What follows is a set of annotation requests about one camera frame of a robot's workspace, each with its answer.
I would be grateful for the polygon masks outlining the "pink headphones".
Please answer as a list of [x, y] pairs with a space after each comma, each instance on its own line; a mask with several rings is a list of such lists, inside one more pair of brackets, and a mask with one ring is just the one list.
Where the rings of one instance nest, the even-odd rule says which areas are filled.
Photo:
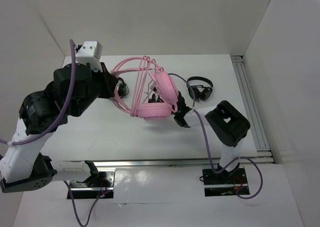
[[127, 58], [118, 63], [111, 74], [118, 78], [132, 72], [137, 76], [131, 106], [122, 100], [117, 90], [111, 99], [119, 110], [146, 121], [165, 119], [178, 112], [176, 84], [155, 59], [149, 56]]

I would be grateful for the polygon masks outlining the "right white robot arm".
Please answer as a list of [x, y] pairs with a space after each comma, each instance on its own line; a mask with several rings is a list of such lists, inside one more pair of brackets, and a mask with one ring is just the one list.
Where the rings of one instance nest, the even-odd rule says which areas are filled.
[[[201, 127], [212, 171], [218, 174], [220, 181], [230, 183], [240, 165], [243, 139], [251, 128], [248, 119], [227, 100], [209, 108], [191, 108], [186, 105], [180, 92], [177, 103], [172, 107], [163, 101], [143, 103], [137, 108], [137, 116], [148, 121], [165, 119], [170, 115], [174, 115], [175, 122], [182, 128]], [[221, 157], [217, 168], [214, 168], [206, 126], [212, 128], [221, 142]]]

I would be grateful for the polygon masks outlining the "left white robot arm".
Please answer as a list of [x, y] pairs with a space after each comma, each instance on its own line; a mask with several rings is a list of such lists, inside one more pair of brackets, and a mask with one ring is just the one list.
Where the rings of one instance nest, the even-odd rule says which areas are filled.
[[76, 181], [92, 187], [103, 177], [91, 160], [53, 161], [41, 150], [68, 117], [79, 117], [98, 98], [114, 96], [118, 79], [104, 63], [70, 63], [53, 73], [45, 89], [27, 95], [16, 131], [0, 159], [3, 193], [35, 191], [52, 181]]

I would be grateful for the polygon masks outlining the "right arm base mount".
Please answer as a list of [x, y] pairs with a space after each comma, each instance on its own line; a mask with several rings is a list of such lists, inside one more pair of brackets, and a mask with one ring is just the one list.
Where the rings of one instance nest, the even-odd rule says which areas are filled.
[[205, 197], [224, 197], [239, 195], [250, 195], [246, 171], [238, 168], [233, 175], [227, 173], [216, 174], [212, 169], [202, 169], [199, 178], [204, 185]]

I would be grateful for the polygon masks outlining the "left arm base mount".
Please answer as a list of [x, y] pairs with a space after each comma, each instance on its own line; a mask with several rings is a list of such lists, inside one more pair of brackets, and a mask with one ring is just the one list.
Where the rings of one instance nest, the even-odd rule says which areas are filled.
[[70, 180], [68, 184], [75, 200], [113, 199], [115, 177], [115, 168], [102, 168], [98, 179], [89, 185], [75, 180]]

